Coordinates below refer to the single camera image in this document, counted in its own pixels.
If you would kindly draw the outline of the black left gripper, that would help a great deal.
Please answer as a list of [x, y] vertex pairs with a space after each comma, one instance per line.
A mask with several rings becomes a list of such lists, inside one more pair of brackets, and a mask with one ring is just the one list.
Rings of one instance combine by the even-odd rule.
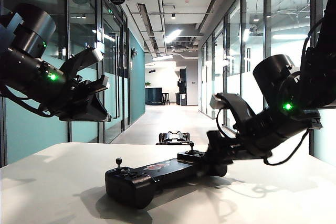
[[62, 99], [81, 100], [63, 107], [59, 112], [59, 120], [110, 122], [112, 116], [107, 112], [95, 94], [109, 88], [108, 80], [107, 76], [102, 75], [96, 81], [82, 81], [82, 76], [77, 75], [67, 81], [60, 93], [60, 97]]

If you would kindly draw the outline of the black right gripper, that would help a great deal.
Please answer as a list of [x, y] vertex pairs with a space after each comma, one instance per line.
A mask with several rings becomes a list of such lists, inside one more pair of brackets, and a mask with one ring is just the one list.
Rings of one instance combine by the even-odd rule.
[[232, 164], [234, 160], [259, 159], [265, 156], [265, 151], [261, 151], [253, 146], [233, 145], [238, 144], [235, 138], [222, 136], [218, 130], [211, 130], [206, 133], [208, 137], [208, 149], [203, 159], [204, 169], [224, 169]]

